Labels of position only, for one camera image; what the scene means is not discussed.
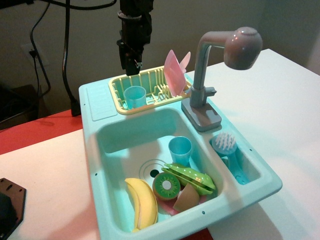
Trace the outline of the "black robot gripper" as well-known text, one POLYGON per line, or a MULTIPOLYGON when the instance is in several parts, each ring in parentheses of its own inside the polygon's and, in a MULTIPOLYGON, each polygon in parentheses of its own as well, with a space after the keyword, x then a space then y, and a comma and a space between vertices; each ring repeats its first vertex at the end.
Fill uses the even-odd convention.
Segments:
POLYGON ((143 66, 144 46, 151 41, 151 16, 148 13, 131 16, 122 11, 119 11, 117 15, 121 20, 120 39, 116 42, 121 67, 126 71, 127 76, 137 75, 143 66))

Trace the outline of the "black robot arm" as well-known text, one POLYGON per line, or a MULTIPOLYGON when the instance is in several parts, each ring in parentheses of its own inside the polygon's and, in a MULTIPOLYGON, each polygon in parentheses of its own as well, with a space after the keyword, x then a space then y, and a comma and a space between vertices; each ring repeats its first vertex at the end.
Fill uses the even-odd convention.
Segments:
POLYGON ((151 41, 152 0, 121 0, 118 18, 121 20, 120 39, 117 41, 121 67, 126 75, 140 72, 144 46, 151 41))

